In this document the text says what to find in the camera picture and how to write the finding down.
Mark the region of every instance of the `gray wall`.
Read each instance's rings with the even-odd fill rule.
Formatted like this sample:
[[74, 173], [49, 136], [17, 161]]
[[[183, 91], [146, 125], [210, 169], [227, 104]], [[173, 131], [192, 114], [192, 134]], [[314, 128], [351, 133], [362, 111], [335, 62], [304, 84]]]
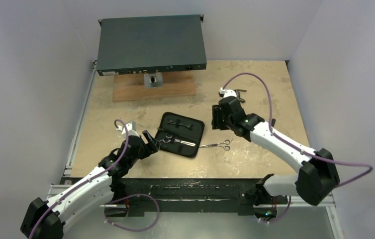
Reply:
[[63, 173], [90, 62], [59, 0], [0, 0], [0, 239]]
[[[312, 146], [375, 167], [375, 1], [324, 1], [289, 69]], [[375, 238], [375, 169], [334, 194], [346, 238]]]
[[98, 51], [98, 19], [204, 14], [208, 59], [287, 60], [322, 0], [64, 0], [91, 59]]

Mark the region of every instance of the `tabletop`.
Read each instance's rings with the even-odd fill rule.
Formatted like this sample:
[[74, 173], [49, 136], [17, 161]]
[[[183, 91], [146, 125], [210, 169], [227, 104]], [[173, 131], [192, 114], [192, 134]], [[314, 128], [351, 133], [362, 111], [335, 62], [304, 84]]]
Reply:
[[[232, 140], [230, 151], [221, 147], [200, 148], [195, 158], [159, 151], [138, 160], [125, 177], [142, 178], [262, 178], [269, 173], [293, 174], [285, 162], [266, 149], [235, 136], [230, 130], [212, 130], [211, 106], [221, 99], [218, 90], [240, 72], [259, 75], [268, 85], [273, 101], [275, 128], [308, 146], [303, 122], [284, 61], [208, 61], [206, 70], [186, 71], [195, 80], [196, 95], [134, 102], [112, 102], [113, 76], [97, 76], [76, 148], [72, 177], [86, 176], [110, 151], [124, 141], [113, 121], [133, 120], [140, 134], [154, 136], [165, 112], [201, 120], [205, 131], [201, 144]], [[265, 88], [251, 76], [240, 76], [227, 87], [241, 93], [246, 114], [256, 113], [268, 120], [269, 102]]]

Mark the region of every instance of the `silver scissors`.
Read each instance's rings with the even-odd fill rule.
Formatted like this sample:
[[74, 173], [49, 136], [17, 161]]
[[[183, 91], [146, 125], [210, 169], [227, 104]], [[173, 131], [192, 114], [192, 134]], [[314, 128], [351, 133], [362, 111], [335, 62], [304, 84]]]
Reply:
[[230, 151], [230, 142], [231, 140], [226, 139], [222, 143], [212, 143], [212, 144], [201, 145], [200, 148], [222, 147], [224, 150]]
[[[164, 139], [161, 139], [160, 142], [163, 142], [163, 143], [170, 143], [170, 139], [173, 138], [173, 135], [171, 133], [167, 133], [166, 134], [166, 138]], [[180, 140], [180, 139], [177, 139], [175, 138], [175, 142], [177, 143], [182, 143], [182, 144], [185, 144], [185, 145], [189, 145], [189, 146], [192, 146], [192, 147], [195, 147], [196, 146], [196, 143], [192, 143], [192, 142], [187, 142], [187, 141], [184, 141], [184, 140]]]

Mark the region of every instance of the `white label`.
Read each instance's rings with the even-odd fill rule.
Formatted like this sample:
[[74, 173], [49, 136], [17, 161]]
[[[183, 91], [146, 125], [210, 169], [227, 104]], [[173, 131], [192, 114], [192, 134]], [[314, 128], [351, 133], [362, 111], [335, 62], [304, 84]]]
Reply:
[[115, 74], [116, 74], [115, 71], [104, 71], [104, 72], [102, 73], [103, 76], [113, 76], [113, 75], [115, 75]]

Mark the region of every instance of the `scissors case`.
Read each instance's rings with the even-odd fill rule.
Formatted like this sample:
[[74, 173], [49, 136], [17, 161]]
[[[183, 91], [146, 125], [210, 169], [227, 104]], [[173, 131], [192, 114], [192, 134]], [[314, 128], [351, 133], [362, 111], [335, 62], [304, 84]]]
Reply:
[[[160, 127], [155, 135], [155, 139], [165, 140], [168, 138], [168, 134], [170, 134], [172, 137], [168, 138], [168, 140], [170, 140], [168, 143], [160, 142], [161, 150], [188, 158], [195, 158], [198, 153], [204, 129], [205, 124], [200, 120], [165, 112], [161, 118]], [[175, 142], [175, 139], [192, 142], [195, 146]]]

